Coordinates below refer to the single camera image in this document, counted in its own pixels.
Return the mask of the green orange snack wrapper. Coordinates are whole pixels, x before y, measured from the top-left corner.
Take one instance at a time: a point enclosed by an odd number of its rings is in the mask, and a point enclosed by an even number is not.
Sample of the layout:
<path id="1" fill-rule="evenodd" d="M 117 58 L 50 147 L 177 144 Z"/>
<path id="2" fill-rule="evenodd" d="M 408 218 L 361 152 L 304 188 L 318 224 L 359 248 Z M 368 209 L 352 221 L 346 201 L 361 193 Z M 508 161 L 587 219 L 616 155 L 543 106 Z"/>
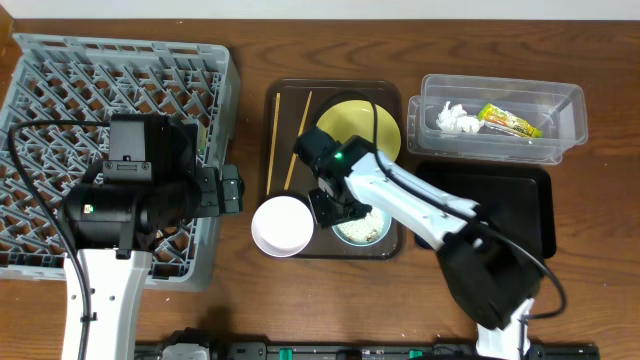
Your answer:
<path id="1" fill-rule="evenodd" d="M 514 136 L 542 138 L 544 135 L 541 130 L 531 125 L 528 121 L 493 104 L 487 104 L 479 112 L 478 119 L 486 125 L 497 127 Z"/>

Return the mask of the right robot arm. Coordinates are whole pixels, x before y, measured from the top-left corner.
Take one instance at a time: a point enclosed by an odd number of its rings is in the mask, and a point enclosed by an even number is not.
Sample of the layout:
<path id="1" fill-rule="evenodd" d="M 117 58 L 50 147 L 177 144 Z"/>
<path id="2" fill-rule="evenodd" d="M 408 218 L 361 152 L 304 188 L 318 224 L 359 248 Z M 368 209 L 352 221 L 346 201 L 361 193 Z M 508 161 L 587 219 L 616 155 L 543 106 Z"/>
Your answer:
<path id="1" fill-rule="evenodd" d="M 435 251 L 454 300 L 478 325 L 478 355 L 525 357 L 545 266 L 491 226 L 478 203 L 417 178 L 357 135 L 341 143 L 313 127 L 293 152 L 318 181 L 309 200 L 319 226 L 360 220 L 374 209 L 391 216 Z"/>

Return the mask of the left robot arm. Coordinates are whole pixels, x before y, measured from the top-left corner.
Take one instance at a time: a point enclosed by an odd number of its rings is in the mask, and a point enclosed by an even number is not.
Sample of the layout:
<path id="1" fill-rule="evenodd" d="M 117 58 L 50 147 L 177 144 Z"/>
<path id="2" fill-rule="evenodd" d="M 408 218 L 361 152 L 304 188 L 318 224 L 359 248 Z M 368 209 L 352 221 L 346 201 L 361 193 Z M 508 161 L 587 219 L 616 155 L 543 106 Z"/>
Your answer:
<path id="1" fill-rule="evenodd" d="M 162 115 L 116 114 L 109 154 L 64 197 L 65 359 L 130 359 L 157 234 L 186 220 L 241 212 L 234 165 L 198 167 L 198 128 Z"/>

